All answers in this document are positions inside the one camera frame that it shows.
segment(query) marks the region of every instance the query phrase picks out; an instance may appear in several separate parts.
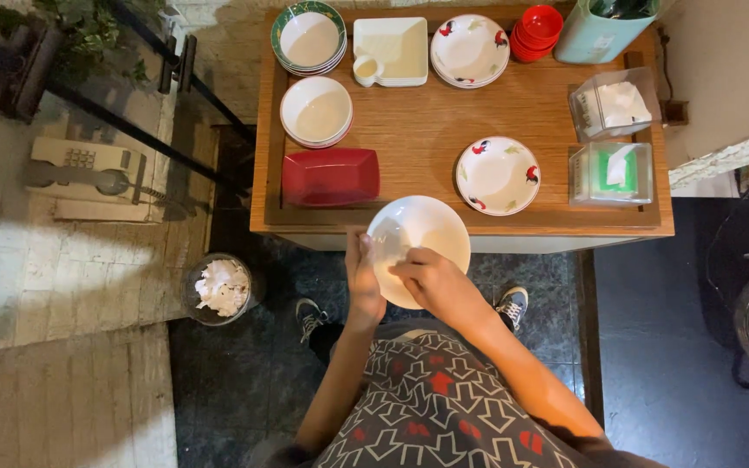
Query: stack of bowls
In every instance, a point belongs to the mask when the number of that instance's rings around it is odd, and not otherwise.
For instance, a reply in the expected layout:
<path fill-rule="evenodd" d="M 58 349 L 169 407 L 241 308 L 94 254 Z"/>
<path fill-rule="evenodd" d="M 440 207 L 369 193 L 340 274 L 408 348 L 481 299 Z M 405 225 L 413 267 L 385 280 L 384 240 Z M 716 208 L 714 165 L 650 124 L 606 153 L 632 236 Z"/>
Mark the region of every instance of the stack of bowls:
<path fill-rule="evenodd" d="M 532 6 L 514 26 L 510 48 L 520 62 L 533 62 L 551 53 L 562 30 L 563 15 L 553 6 Z"/>
<path fill-rule="evenodd" d="M 508 35 L 488 17 L 456 16 L 433 35 L 430 56 L 444 81 L 456 88 L 481 88 L 505 71 L 510 60 Z"/>
<path fill-rule="evenodd" d="M 348 134 L 354 114 L 348 91 L 326 77 L 297 81 L 280 104 L 282 127 L 288 136 L 313 149 L 338 144 Z"/>
<path fill-rule="evenodd" d="M 343 18 L 322 2 L 288 6 L 270 29 L 270 45 L 288 72 L 313 77 L 330 72 L 348 45 Z"/>

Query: tile floor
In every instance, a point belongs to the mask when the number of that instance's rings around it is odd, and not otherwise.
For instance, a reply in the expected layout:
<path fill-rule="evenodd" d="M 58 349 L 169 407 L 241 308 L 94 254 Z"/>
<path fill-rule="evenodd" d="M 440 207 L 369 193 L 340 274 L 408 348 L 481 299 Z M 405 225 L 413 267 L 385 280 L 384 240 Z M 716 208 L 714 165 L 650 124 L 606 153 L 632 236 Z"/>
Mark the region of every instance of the tile floor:
<path fill-rule="evenodd" d="M 338 319 L 348 303 L 343 252 L 304 250 L 249 233 L 248 212 L 234 206 L 230 201 L 216 206 L 210 249 L 263 271 L 268 292 L 264 303 L 233 324 L 207 327 L 191 319 L 169 324 L 182 468 L 239 466 L 266 436 L 293 436 L 325 372 L 300 345 L 293 302 L 311 297 Z M 583 398 L 575 258 L 473 254 L 469 277 L 489 302 L 514 283 L 528 289 L 530 307 L 519 339 Z M 390 304 L 384 320 L 411 316 L 431 315 Z"/>

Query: person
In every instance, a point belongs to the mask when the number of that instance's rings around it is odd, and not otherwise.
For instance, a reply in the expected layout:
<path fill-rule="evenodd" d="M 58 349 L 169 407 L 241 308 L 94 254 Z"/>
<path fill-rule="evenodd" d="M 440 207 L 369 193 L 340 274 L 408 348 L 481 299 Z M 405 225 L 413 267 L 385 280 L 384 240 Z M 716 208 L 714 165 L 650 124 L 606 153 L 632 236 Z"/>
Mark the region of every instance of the person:
<path fill-rule="evenodd" d="M 381 325 L 372 241 L 352 230 L 347 243 L 345 324 L 310 299 L 296 304 L 302 342 L 326 375 L 294 442 L 261 445 L 248 465 L 660 466 L 615 451 L 583 403 L 519 342 L 524 288 L 494 309 L 452 261 L 414 248 L 390 272 L 439 320 Z"/>

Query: hand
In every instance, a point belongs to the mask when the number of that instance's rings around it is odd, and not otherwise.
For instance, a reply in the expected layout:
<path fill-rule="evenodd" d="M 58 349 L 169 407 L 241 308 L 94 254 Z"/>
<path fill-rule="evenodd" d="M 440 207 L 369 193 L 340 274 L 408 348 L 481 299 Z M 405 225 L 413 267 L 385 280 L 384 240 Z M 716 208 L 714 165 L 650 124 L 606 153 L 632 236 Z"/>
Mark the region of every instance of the hand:
<path fill-rule="evenodd" d="M 374 329 L 386 313 L 386 300 L 372 267 L 372 239 L 364 228 L 346 234 L 345 272 L 348 275 L 348 321 L 346 326 Z"/>
<path fill-rule="evenodd" d="M 415 301 L 462 335 L 470 327 L 494 317 L 481 292 L 451 260 L 435 250 L 414 248 L 406 261 L 390 267 Z"/>

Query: wooden tray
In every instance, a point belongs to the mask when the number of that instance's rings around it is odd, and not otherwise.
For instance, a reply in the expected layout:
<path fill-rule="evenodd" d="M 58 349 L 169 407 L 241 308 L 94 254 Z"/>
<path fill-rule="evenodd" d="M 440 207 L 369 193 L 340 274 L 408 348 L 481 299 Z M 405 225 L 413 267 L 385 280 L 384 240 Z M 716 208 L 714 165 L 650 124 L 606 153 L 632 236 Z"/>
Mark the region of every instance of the wooden tray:
<path fill-rule="evenodd" d="M 423 7 L 344 10 L 340 14 L 349 31 L 354 30 L 354 20 L 359 18 L 423 16 L 430 32 L 434 32 L 447 19 L 464 13 L 488 16 L 509 30 L 526 7 Z M 274 12 L 266 17 L 268 34 L 275 17 Z M 254 212 L 251 214 L 253 230 L 274 231 L 273 226 L 297 225 L 322 227 L 308 231 L 342 231 L 342 227 L 348 225 L 367 225 L 381 207 L 394 199 L 418 194 L 446 202 L 462 217 L 469 231 L 482 234 L 515 235 L 528 228 L 556 234 L 578 234 L 580 228 L 595 227 L 642 231 L 660 227 L 661 199 L 671 212 L 659 124 L 635 135 L 636 141 L 653 146 L 656 188 L 653 203 L 624 209 L 572 208 L 568 204 L 568 157 L 582 147 L 574 133 L 568 95 L 597 73 L 623 69 L 623 58 L 596 66 L 567 65 L 550 57 L 527 65 L 511 62 L 498 80 L 474 90 L 447 85 L 431 66 L 427 82 L 420 87 L 382 88 L 375 84 L 363 88 L 351 74 L 353 38 L 348 41 L 348 52 L 327 75 L 348 89 L 355 108 L 351 131 L 335 147 L 377 151 L 381 180 L 379 199 L 341 208 L 283 206 L 280 196 L 282 158 L 304 148 L 291 141 L 282 128 L 280 102 L 290 84 L 300 78 L 290 76 L 281 67 L 268 41 L 263 50 L 261 71 Z M 650 31 L 641 35 L 627 51 L 635 52 L 630 67 L 641 66 L 644 62 L 654 67 Z M 454 166 L 467 145 L 494 135 L 509 136 L 525 144 L 536 156 L 541 170 L 542 185 L 536 199 L 526 209 L 509 217 L 490 217 L 475 211 L 460 198 L 454 184 Z M 637 232 L 636 235 L 648 234 Z"/>

